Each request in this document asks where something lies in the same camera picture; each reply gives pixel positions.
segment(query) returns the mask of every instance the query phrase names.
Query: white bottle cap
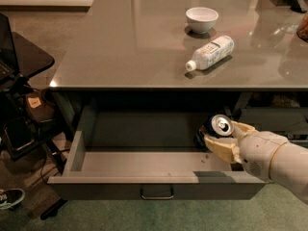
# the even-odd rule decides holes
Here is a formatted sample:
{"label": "white bottle cap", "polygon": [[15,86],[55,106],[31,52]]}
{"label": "white bottle cap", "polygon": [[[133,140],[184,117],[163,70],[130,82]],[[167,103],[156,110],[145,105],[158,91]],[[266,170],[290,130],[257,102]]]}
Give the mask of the white bottle cap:
{"label": "white bottle cap", "polygon": [[190,60],[190,61],[186,62],[185,68],[186,68],[186,70],[188,70],[188,71],[193,71],[193,70],[195,70],[195,69],[196,69],[196,63],[195,63],[195,61]]}

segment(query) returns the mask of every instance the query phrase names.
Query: white bowl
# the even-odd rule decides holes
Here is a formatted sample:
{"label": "white bowl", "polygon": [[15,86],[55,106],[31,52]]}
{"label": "white bowl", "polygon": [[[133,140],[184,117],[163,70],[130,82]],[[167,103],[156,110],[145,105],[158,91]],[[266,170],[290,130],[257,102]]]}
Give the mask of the white bowl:
{"label": "white bowl", "polygon": [[205,34],[218,20],[218,13],[204,7],[191,8],[186,11],[189,26],[197,34]]}

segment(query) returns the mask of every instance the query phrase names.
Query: robotic arm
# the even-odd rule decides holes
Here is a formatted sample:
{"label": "robotic arm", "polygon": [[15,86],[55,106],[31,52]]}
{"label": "robotic arm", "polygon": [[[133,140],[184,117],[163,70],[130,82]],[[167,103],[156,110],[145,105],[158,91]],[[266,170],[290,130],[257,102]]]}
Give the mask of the robotic arm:
{"label": "robotic arm", "polygon": [[272,132],[234,122],[230,138],[204,135],[206,147],[229,163],[265,181],[273,181],[308,204],[308,150]]}

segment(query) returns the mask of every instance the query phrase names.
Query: sneaker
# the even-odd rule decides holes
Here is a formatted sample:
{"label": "sneaker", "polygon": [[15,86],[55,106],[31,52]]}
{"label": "sneaker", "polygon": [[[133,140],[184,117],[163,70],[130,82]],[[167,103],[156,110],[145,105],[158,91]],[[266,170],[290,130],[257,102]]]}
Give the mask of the sneaker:
{"label": "sneaker", "polygon": [[0,190],[0,210],[11,208],[20,203],[24,197],[25,192],[22,189]]}

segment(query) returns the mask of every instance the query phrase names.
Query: floor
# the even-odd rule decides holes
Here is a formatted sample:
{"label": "floor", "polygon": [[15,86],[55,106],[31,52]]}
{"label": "floor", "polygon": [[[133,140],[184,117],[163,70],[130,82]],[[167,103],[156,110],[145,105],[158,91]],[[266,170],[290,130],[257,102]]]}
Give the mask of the floor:
{"label": "floor", "polygon": [[[13,31],[52,56],[56,63],[31,79],[37,88],[48,85],[86,12],[5,12]],[[56,138],[65,148],[63,137]],[[211,201],[68,201],[58,214],[40,214],[58,200],[42,181],[57,174],[38,150],[13,162],[0,156],[0,188],[22,188],[26,197],[15,211],[0,212],[0,230],[307,230],[308,206],[289,191],[268,184],[251,200]]]}

